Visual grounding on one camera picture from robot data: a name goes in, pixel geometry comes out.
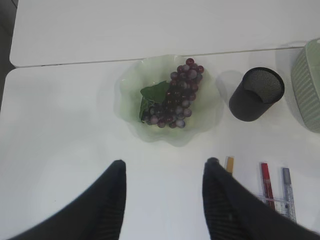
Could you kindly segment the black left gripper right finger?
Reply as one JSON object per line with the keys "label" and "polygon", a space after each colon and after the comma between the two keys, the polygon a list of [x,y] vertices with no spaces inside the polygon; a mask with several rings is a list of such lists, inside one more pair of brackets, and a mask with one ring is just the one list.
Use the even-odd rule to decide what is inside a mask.
{"label": "black left gripper right finger", "polygon": [[272,210],[211,157],[202,178],[204,216],[212,240],[318,240],[320,236]]}

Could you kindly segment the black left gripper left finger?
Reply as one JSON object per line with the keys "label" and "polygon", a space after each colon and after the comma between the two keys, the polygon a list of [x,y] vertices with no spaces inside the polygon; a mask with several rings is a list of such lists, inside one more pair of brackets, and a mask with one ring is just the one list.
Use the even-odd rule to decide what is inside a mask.
{"label": "black left gripper left finger", "polygon": [[126,164],[119,159],[66,207],[14,239],[118,240],[126,198]]}

